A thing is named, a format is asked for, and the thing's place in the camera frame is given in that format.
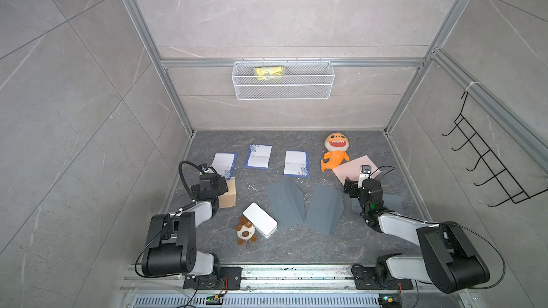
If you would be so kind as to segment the grey envelope gold rose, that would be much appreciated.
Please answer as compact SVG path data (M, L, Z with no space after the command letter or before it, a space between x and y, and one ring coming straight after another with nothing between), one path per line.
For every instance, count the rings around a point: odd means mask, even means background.
M306 228L332 235L344 211L340 190L316 185L305 217Z

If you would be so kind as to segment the grey envelope front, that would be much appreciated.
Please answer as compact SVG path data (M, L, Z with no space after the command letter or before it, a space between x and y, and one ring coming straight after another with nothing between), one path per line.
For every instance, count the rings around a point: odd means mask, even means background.
M393 211L402 212L402 198L396 195L385 194L383 196L385 206ZM357 198L351 198L352 211L356 214L362 212L360 202Z

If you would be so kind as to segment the white blue bordered letter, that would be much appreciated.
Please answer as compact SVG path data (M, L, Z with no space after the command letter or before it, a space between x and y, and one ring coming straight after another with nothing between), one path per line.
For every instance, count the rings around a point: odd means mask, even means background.
M213 158L211 167L229 181L233 177L237 158L237 153L217 153Z

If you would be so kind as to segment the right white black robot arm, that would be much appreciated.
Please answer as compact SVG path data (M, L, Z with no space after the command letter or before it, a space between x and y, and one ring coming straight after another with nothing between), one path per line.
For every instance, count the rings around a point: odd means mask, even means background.
M378 286L389 288L415 280L450 294L490 280L488 266L461 225L418 220L387 208L381 182L374 178L359 181L346 178L344 192L358 200L360 215L369 228L420 248L418 256L398 253L380 256L372 276Z

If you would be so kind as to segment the white letter paper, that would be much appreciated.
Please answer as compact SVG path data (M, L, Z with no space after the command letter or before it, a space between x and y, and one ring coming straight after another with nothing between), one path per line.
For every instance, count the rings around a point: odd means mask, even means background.
M251 144L248 149L246 168L268 170L271 157L271 145Z
M309 178L308 153L306 151L285 152L285 177Z

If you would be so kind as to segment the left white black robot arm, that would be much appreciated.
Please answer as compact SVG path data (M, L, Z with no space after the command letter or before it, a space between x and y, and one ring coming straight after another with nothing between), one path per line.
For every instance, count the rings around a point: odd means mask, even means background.
M220 261L217 255L198 250L196 229L217 213L228 184L217 173L201 174L196 185L181 182L190 191L191 202L175 213L151 218L146 245L137 257L141 268L135 272L143 278L190 276L198 286L214 287L221 282Z

